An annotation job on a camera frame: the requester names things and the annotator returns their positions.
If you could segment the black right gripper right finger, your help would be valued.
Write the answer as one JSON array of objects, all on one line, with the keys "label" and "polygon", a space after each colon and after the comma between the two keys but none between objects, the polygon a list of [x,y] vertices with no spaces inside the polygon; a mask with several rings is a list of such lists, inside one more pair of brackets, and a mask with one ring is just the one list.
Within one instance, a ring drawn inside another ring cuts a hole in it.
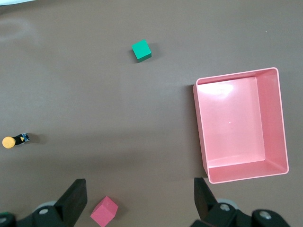
[{"label": "black right gripper right finger", "polygon": [[204,178],[194,179],[194,199],[200,219],[193,227],[288,227],[282,216],[271,210],[255,210],[249,216],[226,202],[218,202]]}]

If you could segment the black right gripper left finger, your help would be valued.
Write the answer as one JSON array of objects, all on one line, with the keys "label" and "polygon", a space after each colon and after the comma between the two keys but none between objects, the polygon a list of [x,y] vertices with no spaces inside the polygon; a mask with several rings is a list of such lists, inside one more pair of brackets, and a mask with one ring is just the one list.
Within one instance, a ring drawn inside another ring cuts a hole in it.
[{"label": "black right gripper left finger", "polygon": [[77,179],[53,206],[43,206],[19,220],[20,227],[73,227],[87,204],[85,179]]}]

